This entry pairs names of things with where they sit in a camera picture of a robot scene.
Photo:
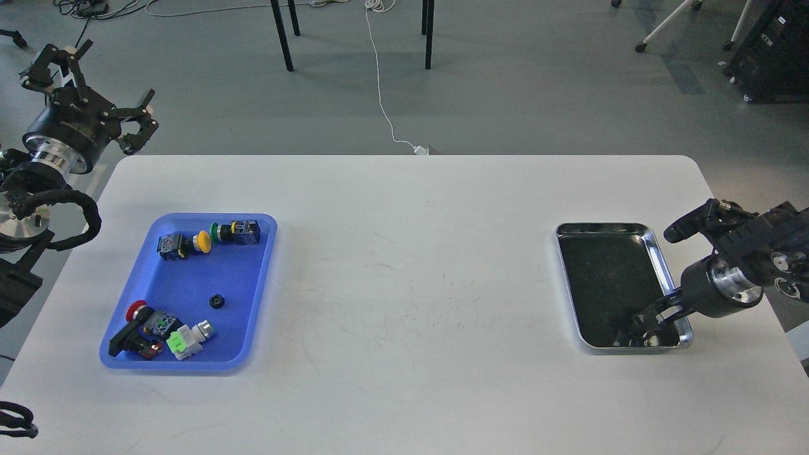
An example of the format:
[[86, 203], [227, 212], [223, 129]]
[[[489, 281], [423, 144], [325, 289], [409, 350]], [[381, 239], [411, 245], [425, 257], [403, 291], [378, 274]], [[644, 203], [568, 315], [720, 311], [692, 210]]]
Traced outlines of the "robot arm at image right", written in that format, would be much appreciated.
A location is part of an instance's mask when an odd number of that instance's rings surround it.
[[692, 313], [721, 318], [753, 308], [763, 291], [807, 302], [807, 210], [783, 202], [763, 214], [708, 199], [665, 231], [671, 244], [702, 234], [712, 253], [682, 271], [679, 288], [633, 314], [616, 346], [650, 345]]

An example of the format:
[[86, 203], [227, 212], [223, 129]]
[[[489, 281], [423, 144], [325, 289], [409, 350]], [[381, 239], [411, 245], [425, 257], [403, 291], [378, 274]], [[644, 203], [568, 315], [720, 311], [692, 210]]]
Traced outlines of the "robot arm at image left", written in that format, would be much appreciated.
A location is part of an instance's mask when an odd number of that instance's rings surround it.
[[[102, 219], [96, 201], [72, 189], [71, 174], [92, 172], [110, 142], [134, 155], [158, 130], [149, 104], [153, 90], [134, 107], [118, 107], [87, 85], [79, 61], [92, 46], [59, 49], [48, 44], [21, 73], [22, 87], [44, 94], [44, 110], [24, 133], [24, 149], [2, 152], [1, 248], [21, 252], [1, 265], [1, 322], [11, 322], [41, 288], [33, 266], [46, 250], [72, 250], [98, 236]], [[50, 207], [77, 205], [87, 225], [82, 233], [55, 241]]]

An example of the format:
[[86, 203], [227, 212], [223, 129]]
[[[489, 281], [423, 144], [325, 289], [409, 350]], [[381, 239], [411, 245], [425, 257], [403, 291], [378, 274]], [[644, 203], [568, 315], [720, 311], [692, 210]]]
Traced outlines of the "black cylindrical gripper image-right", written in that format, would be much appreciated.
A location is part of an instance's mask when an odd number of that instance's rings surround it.
[[763, 287], [747, 279], [719, 254], [685, 268], [677, 292], [663, 296], [630, 317], [618, 329], [619, 348], [687, 348], [693, 342], [688, 315], [721, 318], [753, 308], [763, 299]]

